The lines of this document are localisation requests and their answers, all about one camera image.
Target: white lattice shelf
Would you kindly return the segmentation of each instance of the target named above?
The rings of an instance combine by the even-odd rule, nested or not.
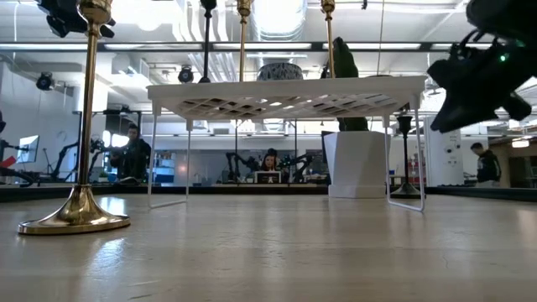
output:
[[[154,112],[190,120],[385,116],[413,98],[424,76],[149,86]]]

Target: ceiling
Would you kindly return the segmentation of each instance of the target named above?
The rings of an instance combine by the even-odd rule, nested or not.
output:
[[[288,2],[295,0],[256,0],[270,1],[281,11],[274,10],[271,15],[263,15],[275,25],[285,23],[289,14],[285,13]],[[326,22],[319,7],[318,0],[304,1],[304,19],[300,34],[293,41],[326,41]],[[333,14],[333,35],[341,36],[346,41],[352,42],[456,42],[460,41],[472,26],[467,23],[464,13],[465,4],[468,0],[386,0],[384,5],[381,0],[369,0],[367,10],[361,10],[361,1],[336,0],[336,11]],[[186,4],[181,10],[181,3]],[[147,43],[147,42],[183,42],[202,41],[204,33],[203,9],[199,9],[197,0],[114,0],[112,16],[117,20],[117,25],[112,28],[115,32],[114,39],[103,41],[112,43]],[[213,11],[213,30],[211,41],[235,41],[240,39],[239,16],[236,13],[236,1],[220,0],[218,9]],[[248,41],[258,41],[254,21],[248,24]],[[147,31],[141,28],[153,27]],[[85,43],[83,34],[69,34],[67,38],[60,39],[54,36],[45,21],[45,15],[35,5],[33,0],[1,1],[0,2],[0,44],[1,43]],[[237,78],[239,66],[239,54],[231,52],[224,57],[223,63],[232,62],[234,70],[224,70],[222,65],[216,62],[217,54],[211,55],[211,63],[215,64],[220,72],[217,74],[222,81],[231,81]],[[13,53],[2,53],[4,60],[13,58]],[[177,75],[182,65],[193,65],[196,70],[202,62],[202,53],[186,52],[127,52],[126,55],[132,65],[138,65],[140,60],[149,66],[148,84],[176,84]],[[323,65],[327,60],[326,51],[300,52],[299,50],[280,55],[291,55],[292,63],[297,64],[304,71],[306,79],[317,79],[320,76]],[[354,60],[360,70],[361,76],[390,74],[393,76],[423,75],[428,64],[445,58],[443,53],[426,52],[383,52],[378,53],[375,49],[371,52],[354,53]],[[144,86],[136,86],[132,82],[125,81],[118,76],[118,70],[114,70],[114,53],[100,54],[97,59],[97,74],[100,81],[111,87],[113,94],[109,102],[124,102],[129,106],[141,110],[150,110],[150,102],[147,99],[147,91]],[[18,65],[44,66],[55,65],[55,76],[61,81],[72,86],[80,85],[83,79],[86,56],[84,53],[29,53],[19,51],[16,55]],[[247,58],[245,64],[246,81],[255,81],[260,60]],[[78,70],[79,75],[73,75],[73,70]],[[36,76],[44,70],[26,70]],[[537,90],[533,87],[537,83],[529,83],[529,88],[524,90],[524,97],[537,105]],[[439,107],[442,100],[433,107]]]

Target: brass candlestick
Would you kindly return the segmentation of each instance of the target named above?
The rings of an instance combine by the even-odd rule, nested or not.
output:
[[[104,211],[93,198],[88,185],[90,158],[91,109],[93,106],[93,83],[97,40],[100,28],[110,21],[112,0],[80,0],[79,14],[88,23],[86,57],[86,80],[84,87],[84,112],[82,113],[78,183],[71,190],[67,202],[56,212],[37,220],[18,224],[18,232],[28,235],[79,234],[112,230],[130,225],[128,216],[115,216]]]
[[[322,12],[326,15],[325,21],[328,28],[328,61],[330,62],[330,75],[336,78],[334,70],[334,44],[332,40],[332,13],[336,9],[336,0],[321,0]]]
[[[241,15],[241,58],[239,64],[238,79],[244,81],[244,53],[246,43],[246,24],[247,17],[250,15],[252,7],[252,0],[237,0],[237,11]]]

